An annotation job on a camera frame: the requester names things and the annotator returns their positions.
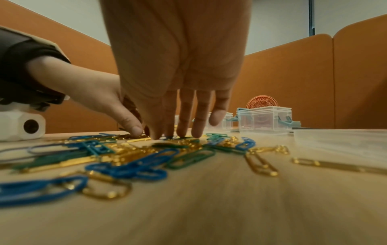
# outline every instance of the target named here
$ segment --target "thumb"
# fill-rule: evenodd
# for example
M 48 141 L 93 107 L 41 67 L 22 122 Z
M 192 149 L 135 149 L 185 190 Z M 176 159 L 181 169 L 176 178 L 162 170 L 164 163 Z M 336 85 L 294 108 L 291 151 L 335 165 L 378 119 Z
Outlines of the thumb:
M 105 113 L 116 120 L 131 135 L 138 137 L 142 134 L 142 125 L 135 115 L 133 115 L 122 103 L 109 103 Z

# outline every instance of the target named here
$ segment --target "finger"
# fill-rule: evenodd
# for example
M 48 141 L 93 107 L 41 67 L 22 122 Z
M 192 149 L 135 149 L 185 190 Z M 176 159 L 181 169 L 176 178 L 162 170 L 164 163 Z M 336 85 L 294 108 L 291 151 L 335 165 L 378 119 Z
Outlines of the finger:
M 188 126 L 191 122 L 191 111 L 194 103 L 195 91 L 191 89 L 180 89 L 180 113 L 179 123 L 177 125 L 176 133 L 180 137 L 185 137 L 187 134 Z
M 147 98 L 136 101 L 143 123 L 149 127 L 150 137 L 159 139 L 164 131 L 164 109 L 161 98 Z
M 196 98 L 198 99 L 198 106 L 196 107 L 195 121 L 193 122 L 191 133 L 193 137 L 200 138 L 208 119 L 211 92 L 198 90 L 196 91 Z
M 176 113 L 177 90 L 168 91 L 162 98 L 164 107 L 164 135 L 173 136 L 175 132 L 175 113 Z
M 140 121 L 120 102 L 110 103 L 105 113 L 116 120 L 123 128 L 135 137 L 142 134 Z
M 226 116 L 229 108 L 231 89 L 215 91 L 215 104 L 212 109 L 209 123 L 212 126 L 218 125 Z

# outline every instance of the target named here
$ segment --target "table surface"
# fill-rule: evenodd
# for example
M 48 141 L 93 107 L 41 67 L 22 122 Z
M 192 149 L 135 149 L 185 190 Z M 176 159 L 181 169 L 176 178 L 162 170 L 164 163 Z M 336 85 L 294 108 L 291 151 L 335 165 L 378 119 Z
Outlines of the table surface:
M 169 171 L 166 180 L 134 182 L 133 192 L 119 200 L 74 194 L 0 209 L 0 244 L 387 244 L 387 176 L 295 165 L 291 157 L 354 164 L 364 160 L 297 146 L 291 135 L 248 137 L 259 147 L 289 148 L 289 156 L 262 154 L 279 169 L 278 177 L 256 175 L 240 155 L 217 153 Z M 1 143 L 0 149 L 41 141 Z M 1 170 L 0 180 L 52 178 L 63 171 Z

